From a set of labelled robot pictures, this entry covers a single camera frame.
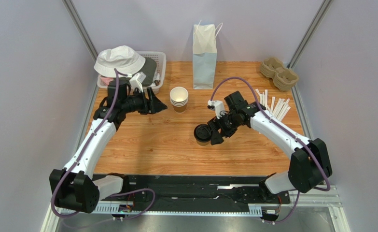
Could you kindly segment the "black coffee cup lid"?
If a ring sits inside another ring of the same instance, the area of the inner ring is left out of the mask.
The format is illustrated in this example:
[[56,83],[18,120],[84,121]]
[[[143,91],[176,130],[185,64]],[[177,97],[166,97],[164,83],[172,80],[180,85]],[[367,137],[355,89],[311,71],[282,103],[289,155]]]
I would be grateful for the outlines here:
[[199,124],[194,129],[194,137],[198,142],[209,142],[211,140],[210,127],[207,124]]

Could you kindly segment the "white paper coffee cup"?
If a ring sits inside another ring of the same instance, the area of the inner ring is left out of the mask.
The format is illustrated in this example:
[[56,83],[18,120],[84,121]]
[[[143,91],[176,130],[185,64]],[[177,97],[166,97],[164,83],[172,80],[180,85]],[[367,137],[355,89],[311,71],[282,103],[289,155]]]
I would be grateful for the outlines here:
[[206,145],[209,145],[209,144],[210,144],[210,140],[207,140],[207,141],[197,140],[196,142],[197,142],[197,144],[200,145],[200,146],[206,146]]

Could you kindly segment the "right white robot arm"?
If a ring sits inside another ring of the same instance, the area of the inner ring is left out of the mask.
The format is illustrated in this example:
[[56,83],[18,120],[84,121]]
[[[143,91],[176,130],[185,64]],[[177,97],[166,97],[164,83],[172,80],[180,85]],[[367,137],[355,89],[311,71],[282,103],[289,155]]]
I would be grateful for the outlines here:
[[323,140],[298,134],[275,119],[263,105],[248,103],[239,91],[228,95],[224,101],[229,107],[227,111],[222,101],[208,102],[208,108],[216,115],[206,124],[196,126],[194,137],[200,145],[218,145],[234,135],[238,127],[247,126],[276,144],[290,159],[289,169],[261,180],[261,197],[289,190],[307,193],[321,182],[326,183],[324,191],[330,189],[328,178],[332,175],[332,167]]

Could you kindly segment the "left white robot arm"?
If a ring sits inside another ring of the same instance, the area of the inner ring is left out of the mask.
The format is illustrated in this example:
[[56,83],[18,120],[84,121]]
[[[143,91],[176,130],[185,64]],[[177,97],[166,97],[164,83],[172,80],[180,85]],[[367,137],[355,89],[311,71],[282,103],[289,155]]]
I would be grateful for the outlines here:
[[61,218],[69,215],[59,213],[57,208],[71,210],[73,215],[92,213],[100,200],[121,193],[126,179],[122,174],[108,174],[93,180],[102,152],[128,113],[152,115],[167,108],[151,87],[141,90],[120,78],[112,80],[78,150],[61,170],[54,169],[49,176],[52,211]]

